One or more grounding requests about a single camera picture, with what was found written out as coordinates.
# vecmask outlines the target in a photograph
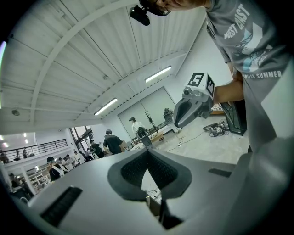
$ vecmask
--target railing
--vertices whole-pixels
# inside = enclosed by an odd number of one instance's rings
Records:
[[[1,152],[0,161],[3,163],[10,163],[13,161],[19,161],[21,159],[33,157],[42,153],[50,152],[55,149],[68,146],[66,139],[57,140],[41,145],[33,145],[29,147],[13,149]]]

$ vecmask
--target white ceiling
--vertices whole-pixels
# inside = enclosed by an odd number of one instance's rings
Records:
[[[23,136],[23,133],[3,135],[3,140],[0,140],[0,149],[2,149],[2,151],[7,151],[11,149],[35,145],[35,133],[32,132],[26,134],[26,137]]]
[[[3,134],[99,123],[175,76],[203,9],[129,17],[138,0],[43,0],[14,28],[1,68]],[[152,82],[144,79],[171,65]],[[99,116],[100,107],[118,101]],[[17,109],[20,116],[12,115]]]

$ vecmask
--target black mesh pad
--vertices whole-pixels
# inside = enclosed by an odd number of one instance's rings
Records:
[[[146,192],[141,190],[146,170],[162,191],[162,199],[182,195],[192,180],[190,170],[159,153],[142,149],[114,165],[108,171],[107,179],[113,190],[126,200],[144,201]]]

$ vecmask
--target floor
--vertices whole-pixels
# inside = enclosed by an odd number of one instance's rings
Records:
[[[247,153],[249,147],[247,131],[243,136],[229,132],[229,135],[218,137],[210,137],[209,133],[203,132],[203,127],[219,123],[222,119],[224,116],[197,118],[185,126],[179,134],[175,135],[170,132],[164,136],[163,141],[154,143],[154,146],[156,149],[185,157],[236,164],[240,156]],[[179,138],[183,138],[181,147],[178,147]],[[149,194],[160,198],[160,191],[148,171],[143,178],[142,190],[156,190],[156,193],[150,192]]]

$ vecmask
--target fluorescent light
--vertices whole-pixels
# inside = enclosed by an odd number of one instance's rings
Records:
[[[99,109],[97,112],[95,112],[94,115],[99,115],[100,113],[102,113],[105,109],[107,109],[109,106],[111,106],[116,101],[118,101],[118,99],[114,98],[113,100],[108,102],[106,105],[104,105],[101,109]]]
[[[5,48],[6,48],[6,42],[2,42],[0,45],[0,69],[1,69],[1,63],[2,63]]]
[[[145,82],[149,82],[152,79],[158,77],[159,75],[163,74],[166,71],[169,71],[171,69],[171,66],[168,66],[167,68],[164,68],[163,70],[160,70],[159,72],[157,72],[156,74],[152,75],[151,77],[148,77],[147,79],[145,79]]]

